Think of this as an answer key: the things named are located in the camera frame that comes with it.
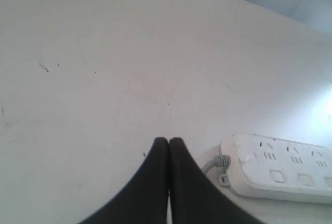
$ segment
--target electrical outlet socket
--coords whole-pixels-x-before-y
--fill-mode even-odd
[[[256,134],[224,139],[227,176],[243,197],[332,203],[332,149]]]

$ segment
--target white power strip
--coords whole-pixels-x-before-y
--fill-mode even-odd
[[[332,149],[260,135],[223,140],[230,189],[244,197],[332,203]]]

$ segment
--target gray cable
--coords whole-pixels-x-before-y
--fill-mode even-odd
[[[212,160],[207,162],[203,168],[202,172],[204,175],[206,175],[209,170],[216,166],[216,167],[228,167],[230,165],[230,156],[229,155],[220,155],[220,156],[214,156]]]

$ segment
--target white table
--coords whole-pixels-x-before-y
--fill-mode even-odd
[[[0,11],[0,223],[79,222],[156,136],[182,137],[200,166],[241,131],[331,145],[328,34],[243,0],[0,0]],[[329,205],[224,191],[268,223],[332,219]]]

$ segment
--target black object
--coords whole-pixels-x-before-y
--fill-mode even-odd
[[[168,203],[168,142],[156,138],[127,185],[81,224],[165,224]]]
[[[198,168],[181,138],[156,138],[128,184],[81,224],[260,224],[224,196]]]

